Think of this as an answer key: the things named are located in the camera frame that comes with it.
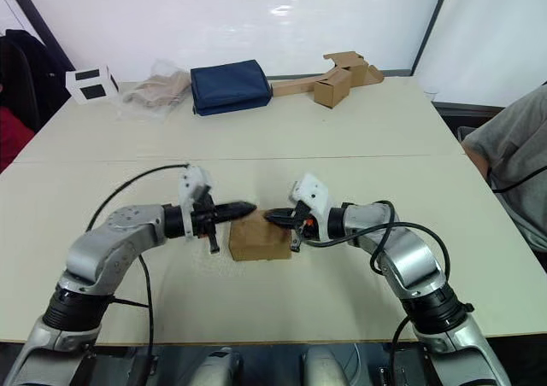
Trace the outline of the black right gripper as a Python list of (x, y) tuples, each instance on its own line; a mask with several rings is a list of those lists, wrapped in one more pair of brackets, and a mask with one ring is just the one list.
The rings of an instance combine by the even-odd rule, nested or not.
[(291, 251), (299, 252), (302, 241), (318, 241), (319, 226), (311, 208), (303, 201), (297, 201), (295, 208), (272, 208), (264, 218), (280, 228), (292, 230)]

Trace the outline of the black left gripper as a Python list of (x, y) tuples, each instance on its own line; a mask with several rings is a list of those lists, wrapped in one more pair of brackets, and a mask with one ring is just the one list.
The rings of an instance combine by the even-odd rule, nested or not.
[(256, 205), (250, 202), (237, 201), (215, 206), (213, 198), (209, 193), (210, 190), (209, 186), (203, 187), (192, 204), (192, 229), (196, 237), (208, 238), (209, 252), (211, 254), (218, 254), (220, 246), (216, 238), (215, 224), (242, 219), (254, 212)]

